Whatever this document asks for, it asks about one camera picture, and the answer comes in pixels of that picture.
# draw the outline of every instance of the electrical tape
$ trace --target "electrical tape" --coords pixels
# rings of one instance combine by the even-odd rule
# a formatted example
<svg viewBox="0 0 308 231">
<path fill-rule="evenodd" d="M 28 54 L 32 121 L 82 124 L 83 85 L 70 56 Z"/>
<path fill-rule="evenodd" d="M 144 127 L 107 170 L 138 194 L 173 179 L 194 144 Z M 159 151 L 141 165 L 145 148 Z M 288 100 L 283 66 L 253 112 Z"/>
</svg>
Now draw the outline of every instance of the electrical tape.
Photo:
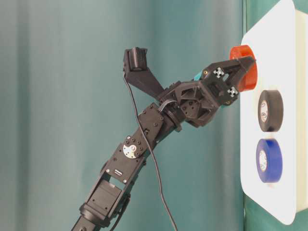
<svg viewBox="0 0 308 231">
<path fill-rule="evenodd" d="M 257 170 L 264 183 L 278 182 L 282 175 L 282 154 L 275 139 L 260 139 L 256 151 Z"/>
<path fill-rule="evenodd" d="M 258 103 L 258 120 L 264 132 L 280 129 L 283 120 L 283 101 L 279 91 L 262 91 Z"/>
<path fill-rule="evenodd" d="M 255 59 L 255 55 L 248 45 L 232 47 L 230 50 L 230 59 L 238 59 L 245 56 L 252 56 Z M 236 88 L 239 92 L 252 90 L 256 87 L 257 79 L 257 64 L 255 63 Z"/>
</svg>

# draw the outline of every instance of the black robotic arm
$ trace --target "black robotic arm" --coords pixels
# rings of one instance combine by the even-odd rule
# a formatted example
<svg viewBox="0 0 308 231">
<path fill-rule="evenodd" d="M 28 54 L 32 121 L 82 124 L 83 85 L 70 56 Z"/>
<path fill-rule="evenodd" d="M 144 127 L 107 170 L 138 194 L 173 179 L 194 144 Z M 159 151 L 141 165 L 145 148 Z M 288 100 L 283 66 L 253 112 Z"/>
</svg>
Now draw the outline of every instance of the black robotic arm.
<svg viewBox="0 0 308 231">
<path fill-rule="evenodd" d="M 214 63 L 203 69 L 194 80 L 178 81 L 163 89 L 147 67 L 146 52 L 142 48 L 125 50 L 123 70 L 129 84 L 158 101 L 138 115 L 152 149 L 173 130 L 181 131 L 182 122 L 194 127 L 204 126 L 221 105 L 236 101 L 239 94 L 237 86 L 255 63 L 251 56 Z M 142 131 L 137 129 L 118 145 L 80 207 L 81 216 L 72 231 L 98 231 L 108 227 L 116 216 L 115 225 L 118 223 L 130 200 L 130 191 L 150 154 L 147 141 Z M 112 178 L 124 187 L 113 185 Z"/>
</svg>

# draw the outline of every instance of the blue tape roll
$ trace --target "blue tape roll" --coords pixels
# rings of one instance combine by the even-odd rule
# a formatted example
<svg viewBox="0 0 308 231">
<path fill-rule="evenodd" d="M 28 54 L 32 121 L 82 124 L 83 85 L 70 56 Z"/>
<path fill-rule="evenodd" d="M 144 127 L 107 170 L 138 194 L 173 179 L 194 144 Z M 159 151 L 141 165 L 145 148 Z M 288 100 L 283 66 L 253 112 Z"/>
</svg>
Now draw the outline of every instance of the blue tape roll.
<svg viewBox="0 0 308 231">
<path fill-rule="evenodd" d="M 258 174 L 264 183 L 275 183 L 280 180 L 282 155 L 275 139 L 260 139 L 257 145 L 256 163 Z"/>
</svg>

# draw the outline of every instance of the teal component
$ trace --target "teal component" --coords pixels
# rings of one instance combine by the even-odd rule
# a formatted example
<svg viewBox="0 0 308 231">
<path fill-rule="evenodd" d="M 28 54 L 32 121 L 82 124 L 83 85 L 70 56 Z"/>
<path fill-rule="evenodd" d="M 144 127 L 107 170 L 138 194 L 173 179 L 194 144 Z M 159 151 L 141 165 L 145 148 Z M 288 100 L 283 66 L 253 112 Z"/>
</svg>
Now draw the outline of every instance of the teal component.
<svg viewBox="0 0 308 231">
<path fill-rule="evenodd" d="M 201 75 L 202 75 L 202 71 L 200 71 L 197 75 L 195 75 L 195 77 L 193 78 L 193 79 L 194 79 L 194 81 L 198 81 L 198 80 L 200 80 Z"/>
</svg>

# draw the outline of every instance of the green backdrop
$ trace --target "green backdrop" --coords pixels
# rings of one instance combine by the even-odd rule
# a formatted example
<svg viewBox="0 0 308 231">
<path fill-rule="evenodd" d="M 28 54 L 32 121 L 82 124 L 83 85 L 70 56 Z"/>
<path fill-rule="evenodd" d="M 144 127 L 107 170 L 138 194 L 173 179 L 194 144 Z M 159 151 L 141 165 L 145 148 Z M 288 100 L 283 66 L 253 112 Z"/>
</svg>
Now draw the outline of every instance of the green backdrop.
<svg viewBox="0 0 308 231">
<path fill-rule="evenodd" d="M 124 49 L 147 47 L 166 87 L 226 60 L 242 18 L 241 0 L 0 1 L 0 229 L 72 228 L 103 163 L 137 127 Z M 140 110 L 152 102 L 135 96 Z M 239 102 L 154 152 L 180 230 L 243 230 Z M 172 230 L 151 160 L 117 228 L 132 230 Z"/>
<path fill-rule="evenodd" d="M 278 0 L 244 0 L 244 32 L 248 31 Z M 295 7 L 308 13 L 307 0 L 294 0 Z M 308 210 L 296 215 L 292 225 L 286 226 L 251 200 L 244 198 L 245 231 L 306 231 L 308 229 Z"/>
</svg>

